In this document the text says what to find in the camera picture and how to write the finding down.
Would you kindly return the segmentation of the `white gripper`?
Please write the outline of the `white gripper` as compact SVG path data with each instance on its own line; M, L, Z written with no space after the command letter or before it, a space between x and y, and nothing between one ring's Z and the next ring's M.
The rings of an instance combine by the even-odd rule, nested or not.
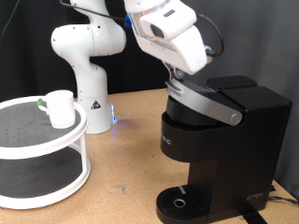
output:
M203 39L195 26L166 41L150 41L138 35L135 38L143 51L164 62L169 81L173 77L183 79L185 73L193 75L207 64Z

